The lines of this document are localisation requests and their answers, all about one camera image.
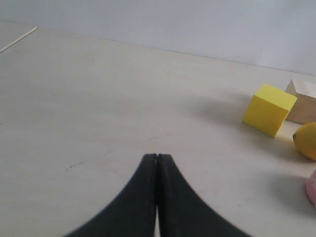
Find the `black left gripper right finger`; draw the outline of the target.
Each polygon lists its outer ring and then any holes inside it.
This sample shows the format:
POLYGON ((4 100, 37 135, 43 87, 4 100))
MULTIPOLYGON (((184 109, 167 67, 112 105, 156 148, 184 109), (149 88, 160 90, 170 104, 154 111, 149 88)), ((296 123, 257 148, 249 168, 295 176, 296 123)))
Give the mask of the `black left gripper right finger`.
POLYGON ((192 189, 173 157, 157 157, 157 208, 162 237, 247 237, 192 189))

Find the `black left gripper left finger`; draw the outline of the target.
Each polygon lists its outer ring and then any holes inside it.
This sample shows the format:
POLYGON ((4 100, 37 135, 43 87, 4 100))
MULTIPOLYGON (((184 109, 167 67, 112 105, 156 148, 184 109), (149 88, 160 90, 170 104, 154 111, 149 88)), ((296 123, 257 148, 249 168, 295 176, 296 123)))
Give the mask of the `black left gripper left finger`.
POLYGON ((145 154, 121 192, 68 237, 153 237, 156 224, 157 155, 145 154))

